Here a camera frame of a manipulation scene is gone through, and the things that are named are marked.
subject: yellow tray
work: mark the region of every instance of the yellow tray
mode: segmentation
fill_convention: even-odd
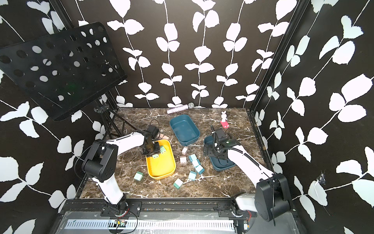
[[[166,152],[159,154],[158,158],[147,157],[147,170],[150,177],[159,180],[171,176],[176,168],[173,151],[170,142],[165,139],[156,141],[164,146]]]

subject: glittery microphone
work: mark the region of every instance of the glittery microphone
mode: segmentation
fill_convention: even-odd
[[[187,109],[192,109],[195,105],[190,102],[189,104],[186,104],[186,105],[183,105],[183,106],[178,106],[178,107],[174,107],[174,108],[170,108],[167,113],[168,115],[171,114],[171,113],[175,113],[175,112],[178,112],[178,111],[182,111],[182,110],[187,110]]]

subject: marble tabletop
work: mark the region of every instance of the marble tabletop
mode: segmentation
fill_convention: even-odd
[[[245,109],[188,109],[168,115],[167,109],[155,108],[122,108],[118,111],[129,123],[138,129],[146,129],[151,120],[157,119],[160,123],[160,131],[169,137],[173,150],[176,169],[173,175],[161,180],[155,180],[148,175],[145,156],[139,148],[133,148],[124,152],[117,158],[115,177],[120,189],[128,198],[170,198],[170,197],[231,197],[240,192],[255,193],[255,186],[238,167],[232,167],[225,171],[215,171],[208,157],[203,156],[204,138],[211,135],[210,125],[217,129],[222,127],[221,112],[226,111],[227,122],[230,127],[225,132],[238,139],[247,152],[259,163],[266,167],[262,158],[254,131],[249,122]],[[205,171],[197,174],[195,181],[190,181],[190,170],[195,171],[192,163],[187,159],[186,164],[180,163],[183,146],[174,135],[169,121],[181,114],[187,114],[200,131],[199,139],[188,146],[187,156],[195,154]],[[122,123],[115,119],[117,126]],[[131,133],[132,129],[125,125],[125,133]],[[137,171],[144,174],[141,181],[134,180]],[[180,189],[173,186],[177,179],[183,181]],[[95,183],[86,183],[80,198],[102,198],[103,195]]]

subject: black perforated panel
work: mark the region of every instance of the black perforated panel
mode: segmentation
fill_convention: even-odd
[[[0,69],[56,121],[127,78],[99,22],[0,49]]]

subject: rabbit figurine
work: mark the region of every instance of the rabbit figurine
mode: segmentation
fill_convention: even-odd
[[[222,111],[222,115],[221,115],[221,124],[222,124],[222,127],[223,128],[228,128],[229,127],[229,124],[227,123],[227,114],[226,114],[226,111]]]

